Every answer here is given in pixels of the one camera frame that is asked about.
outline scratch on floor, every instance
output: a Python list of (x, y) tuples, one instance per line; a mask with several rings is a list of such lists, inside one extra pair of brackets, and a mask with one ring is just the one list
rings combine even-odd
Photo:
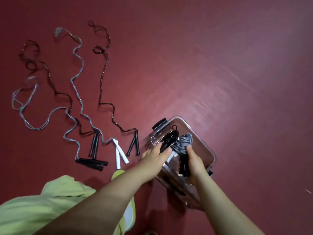
[(304, 189), (305, 191), (309, 192), (310, 194), (313, 194), (311, 191), (308, 191), (307, 189)]
[(252, 86), (250, 86), (249, 84), (245, 83), (244, 81), (242, 81), (240, 79), (240, 77), (238, 77), (232, 70), (230, 70), (228, 67), (226, 67), (225, 65), (220, 64), (220, 68), (225, 70), (227, 73), (229, 73), (230, 76), (232, 76), (237, 82), (239, 82), (241, 85), (245, 86), (246, 88), (248, 88), (252, 93), (263, 97), (258, 90), (254, 89)]

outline person's left hand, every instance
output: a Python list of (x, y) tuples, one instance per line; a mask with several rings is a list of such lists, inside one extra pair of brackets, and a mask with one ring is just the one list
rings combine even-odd
[(158, 143), (152, 150), (143, 153), (141, 161), (136, 166), (143, 176), (144, 182), (153, 179), (162, 169), (163, 164), (171, 155), (172, 149), (168, 147), (160, 154), (162, 143)]

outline black latch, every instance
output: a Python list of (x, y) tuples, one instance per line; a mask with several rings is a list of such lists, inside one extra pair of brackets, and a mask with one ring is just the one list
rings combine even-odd
[(169, 125), (169, 121), (166, 120), (166, 118), (161, 119), (158, 123), (152, 126), (152, 129), (154, 132), (160, 131), (161, 129), (165, 128), (167, 125)]

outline hand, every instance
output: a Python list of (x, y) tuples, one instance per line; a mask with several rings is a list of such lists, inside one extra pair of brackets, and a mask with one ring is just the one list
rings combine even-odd
[(186, 151), (189, 157), (190, 179), (194, 184), (197, 178), (207, 174), (207, 171), (205, 170), (202, 159), (197, 154), (195, 154), (191, 145), (186, 147)]
[(141, 161), (136, 166), (140, 171), (144, 182), (153, 179), (162, 169), (163, 164), (171, 155), (172, 149), (168, 147), (160, 154), (162, 143), (158, 143), (152, 150), (143, 153)]

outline person's left arm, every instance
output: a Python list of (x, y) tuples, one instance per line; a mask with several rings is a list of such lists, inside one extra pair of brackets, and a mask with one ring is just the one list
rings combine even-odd
[(113, 179), (102, 189), (60, 215), (35, 235), (113, 234), (123, 213), (139, 187), (153, 179), (171, 154), (160, 153), (159, 143), (146, 151), (139, 164)]

